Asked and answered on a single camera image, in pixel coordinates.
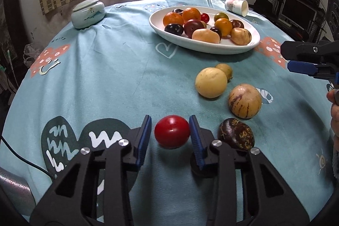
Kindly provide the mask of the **person's right hand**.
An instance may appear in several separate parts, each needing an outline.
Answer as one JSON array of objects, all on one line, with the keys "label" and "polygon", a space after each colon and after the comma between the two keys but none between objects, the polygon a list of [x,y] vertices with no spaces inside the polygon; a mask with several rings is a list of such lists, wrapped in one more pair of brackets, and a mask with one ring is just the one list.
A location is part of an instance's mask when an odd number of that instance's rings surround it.
[{"label": "person's right hand", "polygon": [[339,106],[336,102],[336,97],[338,96],[338,89],[332,89],[326,95],[328,101],[332,103],[330,114],[331,114],[331,128],[334,132],[334,149],[339,150]]}]

